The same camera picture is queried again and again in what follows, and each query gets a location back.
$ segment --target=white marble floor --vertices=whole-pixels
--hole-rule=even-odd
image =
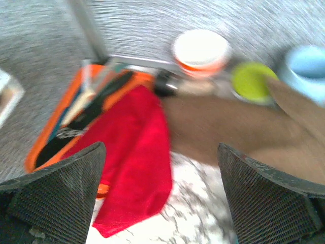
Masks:
[[[232,221],[220,170],[172,154],[174,187],[159,215],[103,238],[91,227],[86,244],[232,244]],[[96,203],[93,220],[100,208]]]

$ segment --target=yellow-green lid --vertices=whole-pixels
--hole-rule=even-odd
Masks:
[[[232,84],[235,92],[251,101],[262,102],[270,99],[266,77],[277,79],[277,75],[260,63],[242,63],[233,70]]]

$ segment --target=blue container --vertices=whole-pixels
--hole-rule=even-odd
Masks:
[[[290,50],[277,71],[280,80],[325,107],[325,48],[298,46]]]

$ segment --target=red towel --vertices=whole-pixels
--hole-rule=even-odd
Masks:
[[[106,146],[101,183],[110,188],[93,226],[109,237],[159,213],[172,189],[168,129],[159,98],[136,87],[64,157],[97,141]]]

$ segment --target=white container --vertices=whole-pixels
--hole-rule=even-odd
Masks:
[[[177,37],[172,52],[185,74],[193,78],[206,78],[225,68],[232,49],[221,35],[206,29],[193,29]]]
[[[20,83],[0,69],[0,128],[24,94]]]

